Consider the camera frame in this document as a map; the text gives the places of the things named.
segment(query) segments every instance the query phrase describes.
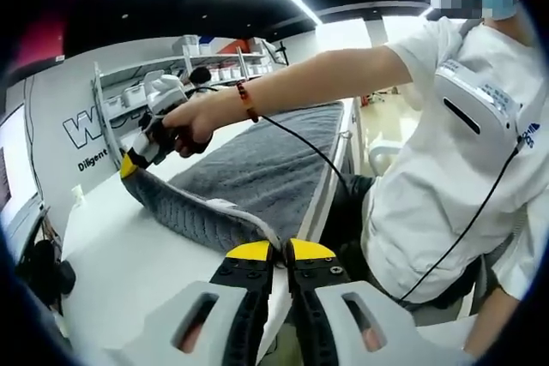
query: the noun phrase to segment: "white wall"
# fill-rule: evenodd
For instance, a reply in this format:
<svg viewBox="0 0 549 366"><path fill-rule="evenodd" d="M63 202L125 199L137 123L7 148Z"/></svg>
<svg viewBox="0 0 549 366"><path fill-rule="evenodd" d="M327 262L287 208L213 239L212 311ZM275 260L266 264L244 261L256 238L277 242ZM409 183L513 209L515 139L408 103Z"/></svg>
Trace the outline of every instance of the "white wall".
<svg viewBox="0 0 549 366"><path fill-rule="evenodd" d="M383 21L367 21L366 30L368 34L370 34L371 40L367 45L361 44L358 40L354 47L370 47L370 45L382 45L387 42ZM286 53L290 64L301 63L322 51L321 46L317 42L316 31L301 33L285 38L282 40L282 43L287 48Z"/></svg>
<svg viewBox="0 0 549 366"><path fill-rule="evenodd" d="M384 16L383 24L389 42L397 42L419 31L427 20L418 16Z"/></svg>
<svg viewBox="0 0 549 366"><path fill-rule="evenodd" d="M336 21L317 26L317 44L321 51L340 49L367 49L371 47L370 35L364 19Z"/></svg>
<svg viewBox="0 0 549 366"><path fill-rule="evenodd" d="M73 205L71 190L84 193L116 172L97 122L91 88L94 62L103 72L172 55L177 38L143 39L102 47L67 59L27 79L27 109L34 124L34 163L45 204L56 231L63 236ZM216 41L213 52L231 39ZM23 102L23 81L7 91L6 113Z"/></svg>

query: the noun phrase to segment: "white t-shirt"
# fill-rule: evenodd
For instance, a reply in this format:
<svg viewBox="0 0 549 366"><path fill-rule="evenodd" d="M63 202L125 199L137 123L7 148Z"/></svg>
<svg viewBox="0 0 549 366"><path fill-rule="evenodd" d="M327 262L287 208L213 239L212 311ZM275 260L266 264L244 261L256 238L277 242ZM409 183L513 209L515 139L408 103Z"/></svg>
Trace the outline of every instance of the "white t-shirt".
<svg viewBox="0 0 549 366"><path fill-rule="evenodd" d="M437 66L461 43L459 26L446 18L428 23L391 48L406 64L419 91L419 126L365 202L362 250L381 286L402 297L459 237L495 183L506 159L486 165L472 131L435 98ZM486 75L515 101L526 103L544 87L534 49L490 27L469 32L455 60ZM546 246L549 228L549 99L541 127L512 160L475 224L407 300L423 303L455 282L477 256L494 250L513 231L526 205L528 224L494 267L511 296L528 290Z"/></svg>

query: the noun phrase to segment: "red wall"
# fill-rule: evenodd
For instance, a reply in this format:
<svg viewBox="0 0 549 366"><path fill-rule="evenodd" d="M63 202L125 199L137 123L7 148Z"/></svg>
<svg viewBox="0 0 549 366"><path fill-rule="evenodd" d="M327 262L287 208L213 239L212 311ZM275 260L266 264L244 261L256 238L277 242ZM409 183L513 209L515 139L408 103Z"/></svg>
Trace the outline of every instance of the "red wall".
<svg viewBox="0 0 549 366"><path fill-rule="evenodd" d="M31 24L21 38L17 57L12 69L33 62L63 55L64 18L59 13L48 13Z"/></svg>

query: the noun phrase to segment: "monitor screen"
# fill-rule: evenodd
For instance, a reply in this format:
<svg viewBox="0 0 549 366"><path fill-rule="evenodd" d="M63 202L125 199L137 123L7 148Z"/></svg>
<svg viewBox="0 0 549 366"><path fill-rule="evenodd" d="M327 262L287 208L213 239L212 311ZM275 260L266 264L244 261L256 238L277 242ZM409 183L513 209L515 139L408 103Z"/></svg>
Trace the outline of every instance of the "monitor screen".
<svg viewBox="0 0 549 366"><path fill-rule="evenodd" d="M0 222L7 228L15 215L37 194L27 149L25 106L0 125Z"/></svg>

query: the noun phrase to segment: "gray knit fabric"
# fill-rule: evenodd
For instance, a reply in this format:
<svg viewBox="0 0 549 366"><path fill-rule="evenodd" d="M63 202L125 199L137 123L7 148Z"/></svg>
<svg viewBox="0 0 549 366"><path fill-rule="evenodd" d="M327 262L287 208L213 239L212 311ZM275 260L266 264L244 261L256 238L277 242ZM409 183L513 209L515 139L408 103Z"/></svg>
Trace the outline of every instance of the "gray knit fabric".
<svg viewBox="0 0 549 366"><path fill-rule="evenodd" d="M342 112L338 102L272 118L332 159ZM327 167L302 141L262 120L168 183L144 170L123 183L161 224L227 252L265 235L250 221L227 216L197 200L230 201L266 222L284 241L298 233Z"/></svg>

